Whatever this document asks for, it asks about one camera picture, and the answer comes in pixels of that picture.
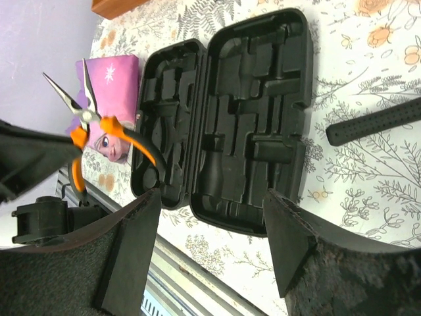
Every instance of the pliers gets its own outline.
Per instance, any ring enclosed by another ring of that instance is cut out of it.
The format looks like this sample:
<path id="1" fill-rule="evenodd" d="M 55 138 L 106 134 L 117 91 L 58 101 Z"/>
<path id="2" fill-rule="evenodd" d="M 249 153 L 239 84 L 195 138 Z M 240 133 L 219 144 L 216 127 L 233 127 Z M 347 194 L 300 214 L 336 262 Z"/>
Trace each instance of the pliers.
<path id="1" fill-rule="evenodd" d="M 116 117 L 101 117 L 97 112 L 97 102 L 85 59 L 83 59 L 82 62 L 84 66 L 84 88 L 87 97 L 87 109 L 83 109 L 78 105 L 62 88 L 43 72 L 44 77 L 66 103 L 68 108 L 80 119 L 80 126 L 70 133 L 73 144 L 83 150 L 89 140 L 89 124 L 91 122 L 97 122 L 104 132 L 133 144 L 135 148 L 140 150 L 140 152 L 150 160 L 159 174 L 164 174 L 166 170 L 165 159 L 159 148 L 157 148 L 151 140 L 148 140 L 133 130 L 123 127 Z M 79 197 L 82 196 L 85 198 L 87 192 L 82 176 L 82 157 L 73 160 L 71 173 L 71 175 L 69 174 L 69 178 L 72 177 L 73 183 L 72 181 L 70 183 L 72 184 L 73 189 L 78 191 L 75 192 L 75 194 L 79 193 Z"/>

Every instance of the gray wall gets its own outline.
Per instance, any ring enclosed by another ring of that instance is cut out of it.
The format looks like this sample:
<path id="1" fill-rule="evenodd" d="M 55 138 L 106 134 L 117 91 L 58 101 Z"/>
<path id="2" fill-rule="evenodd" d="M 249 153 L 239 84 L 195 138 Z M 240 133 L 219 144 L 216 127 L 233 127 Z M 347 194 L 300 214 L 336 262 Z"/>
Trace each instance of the gray wall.
<path id="1" fill-rule="evenodd" d="M 41 73 L 76 97 L 79 83 L 74 63 L 89 57 L 98 20 L 90 6 L 89 0 L 0 0 L 0 119 L 64 134 L 71 113 Z M 39 196 L 54 195 L 56 181 L 54 175 L 20 199 L 0 206 L 0 247 L 10 246 L 16 234 L 10 212 Z"/>

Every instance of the open tool case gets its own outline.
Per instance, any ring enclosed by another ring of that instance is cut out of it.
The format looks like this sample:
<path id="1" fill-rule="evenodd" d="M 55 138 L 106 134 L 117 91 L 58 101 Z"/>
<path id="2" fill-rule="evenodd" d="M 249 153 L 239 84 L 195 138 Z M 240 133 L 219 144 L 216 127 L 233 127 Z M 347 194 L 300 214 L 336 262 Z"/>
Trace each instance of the open tool case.
<path id="1" fill-rule="evenodd" d="M 168 163 L 158 175 L 140 152 L 132 191 L 160 187 L 162 206 L 188 203 L 221 228 L 266 236 L 268 188 L 297 201 L 305 158 L 312 41 L 302 12 L 286 9 L 161 49 L 146 62 L 136 130 Z"/>

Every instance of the pink package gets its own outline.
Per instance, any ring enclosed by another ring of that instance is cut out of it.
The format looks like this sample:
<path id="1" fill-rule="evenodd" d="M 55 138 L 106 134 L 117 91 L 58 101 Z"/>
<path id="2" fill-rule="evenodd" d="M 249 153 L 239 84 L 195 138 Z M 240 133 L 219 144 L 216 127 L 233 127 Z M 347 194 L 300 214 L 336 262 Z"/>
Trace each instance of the pink package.
<path id="1" fill-rule="evenodd" d="M 102 117 L 115 116 L 123 126 L 134 129 L 139 89 L 139 59 L 134 55 L 101 57 L 87 60 L 86 66 L 97 100 L 98 113 Z M 76 63 L 76 71 L 81 87 L 76 102 L 86 108 L 82 61 Z M 70 133 L 77 125 L 79 120 L 76 117 L 67 132 Z M 130 149 L 130 143 L 104 133 L 95 122 L 90 124 L 87 146 L 117 163 L 126 162 Z"/>

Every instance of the floral tablecloth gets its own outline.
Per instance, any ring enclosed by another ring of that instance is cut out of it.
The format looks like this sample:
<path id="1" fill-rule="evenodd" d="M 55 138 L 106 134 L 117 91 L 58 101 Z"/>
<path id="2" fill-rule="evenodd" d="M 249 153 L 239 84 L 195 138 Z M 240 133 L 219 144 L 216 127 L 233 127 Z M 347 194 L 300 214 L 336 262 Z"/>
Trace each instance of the floral tablecloth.
<path id="1" fill-rule="evenodd" d="M 91 57 L 135 54 L 144 62 L 177 41 L 206 45 L 223 26 L 286 7 L 304 12 L 314 42 L 301 206 L 367 238 L 421 247 L 421 123 L 341 147 L 325 136 L 334 122 L 421 96 L 420 0 L 151 0 L 100 20 Z M 133 200 L 128 163 L 87 149 L 83 172 L 120 204 Z M 188 207 L 163 211 L 159 234 L 269 315 L 287 313 L 266 239 L 200 223 Z"/>

